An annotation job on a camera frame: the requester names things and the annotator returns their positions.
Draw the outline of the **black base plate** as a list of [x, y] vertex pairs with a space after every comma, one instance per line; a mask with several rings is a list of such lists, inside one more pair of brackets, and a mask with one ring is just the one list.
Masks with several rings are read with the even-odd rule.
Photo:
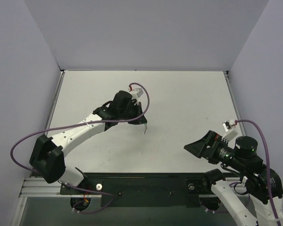
[[100, 205], [104, 207], [196, 208], [201, 205], [217, 210], [221, 201], [209, 190], [204, 173], [87, 173], [76, 190], [62, 185], [60, 193], [71, 195], [71, 204], [81, 201], [87, 189], [102, 186]]

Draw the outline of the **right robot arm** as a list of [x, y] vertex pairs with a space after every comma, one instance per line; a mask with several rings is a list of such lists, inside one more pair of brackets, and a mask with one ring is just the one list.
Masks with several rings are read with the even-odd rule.
[[214, 193], [239, 226], [283, 226], [283, 186], [279, 175], [267, 161], [257, 155], [258, 142], [252, 137], [240, 136], [230, 148], [225, 137], [209, 131], [203, 138], [187, 144], [184, 149], [211, 164], [231, 167], [239, 177], [255, 208], [256, 216], [249, 213], [226, 183], [224, 174], [214, 169], [205, 173], [202, 189]]

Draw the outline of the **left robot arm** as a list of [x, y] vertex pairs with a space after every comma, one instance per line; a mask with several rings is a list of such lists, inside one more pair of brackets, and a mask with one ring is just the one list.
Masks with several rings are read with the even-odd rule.
[[141, 88], [119, 91], [114, 99], [96, 108], [80, 122], [79, 127], [65, 130], [51, 137], [41, 135], [37, 138], [29, 163], [47, 183], [56, 181], [70, 184], [73, 191], [82, 194], [88, 183], [78, 168], [65, 165], [65, 157], [87, 139], [116, 126], [119, 121], [132, 125], [146, 124], [139, 98]]

